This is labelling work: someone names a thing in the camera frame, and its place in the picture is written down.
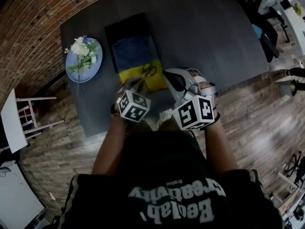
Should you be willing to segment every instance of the blue and yellow fabric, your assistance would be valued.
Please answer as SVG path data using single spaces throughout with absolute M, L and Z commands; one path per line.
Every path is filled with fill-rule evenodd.
M 112 51 L 119 71 L 121 82 L 133 77 L 142 77 L 143 67 L 155 67 L 155 74 L 145 77 L 145 83 L 150 92 L 167 88 L 163 79 L 161 62 L 152 56 L 147 36 L 133 36 L 118 40 L 112 45 Z

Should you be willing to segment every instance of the blue plate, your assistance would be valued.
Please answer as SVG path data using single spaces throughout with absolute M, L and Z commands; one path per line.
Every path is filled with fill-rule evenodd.
M 93 38 L 90 38 L 90 37 L 87 37 L 84 39 L 85 44 L 87 44 L 88 42 L 93 42 L 93 41 L 96 41 L 96 40 Z M 102 51 L 102 47 L 99 44 L 99 42 L 97 42 L 97 43 L 98 44 L 96 46 L 96 51 L 97 51 L 96 63 L 90 66 L 90 70 L 83 71 L 81 73 L 80 83 L 86 82 L 86 81 L 90 80 L 93 76 L 95 76 L 95 74 L 98 72 L 98 70 L 101 66 L 102 58 L 103 58 L 103 51 Z M 72 52 L 68 52 L 67 59 L 66 59 L 66 72 L 67 72 L 67 75 L 69 76 L 69 78 L 77 83 L 78 74 L 76 72 L 70 74 L 69 69 L 67 68 L 68 66 L 73 66 L 75 64 L 77 64 L 77 55 Z

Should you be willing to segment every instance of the green leaf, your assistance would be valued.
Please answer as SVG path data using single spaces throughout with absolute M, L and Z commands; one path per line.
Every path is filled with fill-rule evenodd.
M 83 71 L 88 71 L 89 69 L 90 69 L 90 63 L 83 64 L 83 67 L 82 67 Z

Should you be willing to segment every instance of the wooden floor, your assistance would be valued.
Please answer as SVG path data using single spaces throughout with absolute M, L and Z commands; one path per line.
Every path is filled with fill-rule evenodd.
M 281 64 L 292 67 L 291 61 L 273 65 L 282 68 Z M 239 167 L 257 169 L 267 193 L 281 185 L 276 173 L 283 170 L 292 154 L 305 151 L 305 93 L 298 92 L 294 99 L 283 97 L 274 83 L 277 78 L 267 73 L 228 89 L 221 93 L 217 107 Z M 60 214 L 72 176 L 91 172 L 105 133 L 85 137 L 66 79 L 49 89 L 48 95 L 58 99 L 49 102 L 51 107 L 40 107 L 50 107 L 41 123 L 60 119 L 65 123 L 31 140 L 31 146 L 22 150 L 21 166 L 52 217 Z M 197 140 L 205 153 L 203 132 Z M 57 203 L 33 176 L 56 196 Z

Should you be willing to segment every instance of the yellow fabric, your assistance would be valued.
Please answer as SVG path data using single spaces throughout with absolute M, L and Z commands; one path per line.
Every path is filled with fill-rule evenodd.
M 167 84 L 165 80 L 163 79 L 162 74 L 162 66 L 160 60 L 153 60 L 152 66 L 156 67 L 156 74 L 150 77 L 145 78 L 145 83 L 147 85 L 147 88 L 151 92 L 156 92 L 161 89 L 167 88 Z M 143 66 L 138 66 L 132 69 L 128 69 L 126 71 L 122 71 L 119 73 L 121 82 L 124 83 L 126 80 L 133 78 L 133 77 L 142 77 L 142 68 Z

